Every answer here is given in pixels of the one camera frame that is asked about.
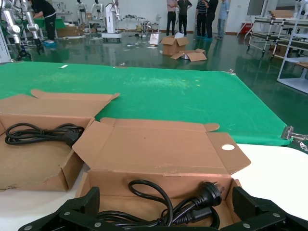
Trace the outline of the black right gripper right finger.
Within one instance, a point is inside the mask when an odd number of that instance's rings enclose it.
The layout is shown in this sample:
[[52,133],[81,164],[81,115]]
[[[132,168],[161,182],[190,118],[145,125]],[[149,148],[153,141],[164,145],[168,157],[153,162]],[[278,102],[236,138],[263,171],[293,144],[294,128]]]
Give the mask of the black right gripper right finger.
[[253,197],[242,187],[232,190],[232,204],[240,222],[222,231],[307,231],[308,222],[288,214],[268,199]]

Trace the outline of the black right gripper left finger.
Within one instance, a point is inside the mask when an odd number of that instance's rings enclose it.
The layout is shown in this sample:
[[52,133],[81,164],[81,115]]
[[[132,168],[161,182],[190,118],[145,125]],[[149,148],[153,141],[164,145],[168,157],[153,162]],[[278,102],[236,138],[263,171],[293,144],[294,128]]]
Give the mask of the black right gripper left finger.
[[102,231],[99,212],[100,190],[92,187],[86,195],[69,199],[55,212],[19,228],[20,231]]

